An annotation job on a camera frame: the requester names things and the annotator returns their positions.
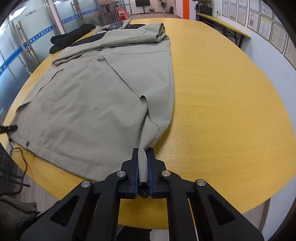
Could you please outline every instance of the narrow yellow table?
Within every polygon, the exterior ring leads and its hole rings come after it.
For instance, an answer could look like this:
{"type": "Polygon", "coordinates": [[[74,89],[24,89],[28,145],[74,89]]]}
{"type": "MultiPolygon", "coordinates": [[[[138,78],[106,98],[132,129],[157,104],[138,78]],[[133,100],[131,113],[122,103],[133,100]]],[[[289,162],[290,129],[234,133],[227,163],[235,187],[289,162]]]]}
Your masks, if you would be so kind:
{"type": "MultiPolygon", "coordinates": [[[[241,213],[258,206],[296,173],[296,141],[280,97],[248,56],[208,25],[172,18],[132,21],[158,22],[171,39],[176,99],[156,157],[183,179],[205,179],[241,213]]],[[[6,125],[56,56],[27,80],[6,125]]],[[[25,152],[28,176],[59,199],[83,180],[25,152]]],[[[24,169],[19,152],[13,159],[24,169]]],[[[166,200],[122,200],[119,224],[168,228],[166,200]]]]}
{"type": "Polygon", "coordinates": [[[242,32],[241,30],[239,30],[238,28],[222,21],[221,19],[218,18],[214,18],[212,16],[206,15],[206,14],[202,14],[202,13],[196,13],[197,16],[199,16],[199,21],[204,22],[208,25],[210,25],[213,28],[217,28],[218,30],[222,31],[223,35],[227,38],[227,37],[232,37],[235,39],[235,44],[241,48],[242,46],[242,41],[244,40],[244,37],[251,39],[251,37],[247,34],[245,34],[244,32],[242,32]],[[234,34],[230,33],[229,31],[227,31],[227,29],[231,30],[234,32],[234,34]],[[237,43],[238,37],[237,37],[237,33],[239,33],[241,35],[241,37],[239,38],[239,43],[237,43]]]}

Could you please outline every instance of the triangular cutout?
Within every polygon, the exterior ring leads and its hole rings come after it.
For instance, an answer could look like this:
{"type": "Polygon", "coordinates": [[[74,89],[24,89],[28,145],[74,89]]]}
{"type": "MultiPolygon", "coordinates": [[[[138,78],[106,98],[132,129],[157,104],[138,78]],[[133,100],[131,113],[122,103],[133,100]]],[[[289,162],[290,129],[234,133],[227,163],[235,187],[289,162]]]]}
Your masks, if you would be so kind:
{"type": "Polygon", "coordinates": [[[208,195],[208,199],[219,225],[234,221],[234,216],[212,194],[208,195]]]}
{"type": "Polygon", "coordinates": [[[60,210],[52,215],[50,220],[63,227],[67,226],[76,207],[78,199],[79,197],[77,195],[72,197],[64,206],[62,206],[60,210]]]}

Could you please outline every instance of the television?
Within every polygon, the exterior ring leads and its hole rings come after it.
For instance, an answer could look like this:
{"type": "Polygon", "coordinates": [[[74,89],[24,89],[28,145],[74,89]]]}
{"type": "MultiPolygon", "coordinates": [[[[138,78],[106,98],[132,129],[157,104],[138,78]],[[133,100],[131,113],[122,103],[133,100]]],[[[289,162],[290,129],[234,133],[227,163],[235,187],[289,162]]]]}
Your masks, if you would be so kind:
{"type": "Polygon", "coordinates": [[[136,7],[150,6],[150,0],[135,0],[136,7]]]}

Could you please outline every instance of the silver screw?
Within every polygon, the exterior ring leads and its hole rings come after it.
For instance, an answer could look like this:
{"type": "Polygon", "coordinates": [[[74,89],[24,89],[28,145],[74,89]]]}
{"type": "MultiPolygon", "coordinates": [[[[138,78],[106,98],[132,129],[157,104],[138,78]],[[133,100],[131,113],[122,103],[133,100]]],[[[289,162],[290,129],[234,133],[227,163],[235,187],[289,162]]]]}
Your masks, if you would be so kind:
{"type": "Polygon", "coordinates": [[[162,174],[164,177],[168,177],[168,176],[170,176],[170,171],[165,170],[165,171],[162,171],[161,174],[162,174]]]}
{"type": "Polygon", "coordinates": [[[126,172],[125,172],[125,171],[118,171],[118,172],[116,173],[116,175],[117,175],[118,177],[124,177],[124,176],[126,175],[126,172]]]}
{"type": "Polygon", "coordinates": [[[83,186],[84,188],[88,188],[90,185],[91,185],[91,182],[90,181],[83,181],[81,183],[81,186],[83,186]]]}
{"type": "Polygon", "coordinates": [[[198,179],[197,181],[196,181],[196,183],[197,183],[197,185],[198,186],[205,186],[207,183],[205,182],[205,180],[203,180],[203,179],[198,179]]]}

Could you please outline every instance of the black planter box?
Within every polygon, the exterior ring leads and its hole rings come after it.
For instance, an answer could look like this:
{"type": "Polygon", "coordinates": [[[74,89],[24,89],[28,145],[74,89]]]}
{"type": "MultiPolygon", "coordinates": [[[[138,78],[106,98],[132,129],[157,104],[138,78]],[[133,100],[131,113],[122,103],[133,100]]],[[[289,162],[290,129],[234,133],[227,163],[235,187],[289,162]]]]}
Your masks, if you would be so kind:
{"type": "Polygon", "coordinates": [[[196,6],[196,12],[212,16],[213,9],[211,7],[205,7],[205,6],[202,6],[202,5],[197,5],[196,6]]]}

